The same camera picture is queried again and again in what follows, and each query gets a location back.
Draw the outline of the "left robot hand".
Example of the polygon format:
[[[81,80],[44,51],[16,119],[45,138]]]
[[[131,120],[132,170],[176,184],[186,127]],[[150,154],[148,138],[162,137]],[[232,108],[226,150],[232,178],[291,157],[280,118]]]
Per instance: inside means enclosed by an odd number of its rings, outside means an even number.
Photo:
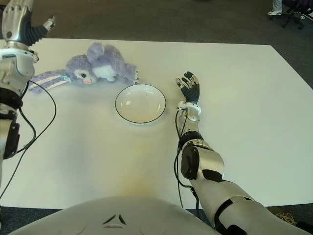
[[[32,25],[32,0],[11,0],[2,14],[2,36],[7,43],[32,46],[44,38],[56,24],[55,16],[50,16],[42,25]]]

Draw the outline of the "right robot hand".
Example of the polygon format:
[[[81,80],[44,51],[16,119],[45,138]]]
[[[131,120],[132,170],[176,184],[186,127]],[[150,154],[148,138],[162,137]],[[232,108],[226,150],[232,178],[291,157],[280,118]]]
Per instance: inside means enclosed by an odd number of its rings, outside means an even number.
[[[185,102],[198,103],[200,97],[200,83],[198,78],[187,71],[182,78],[176,78],[176,84],[185,97]]]

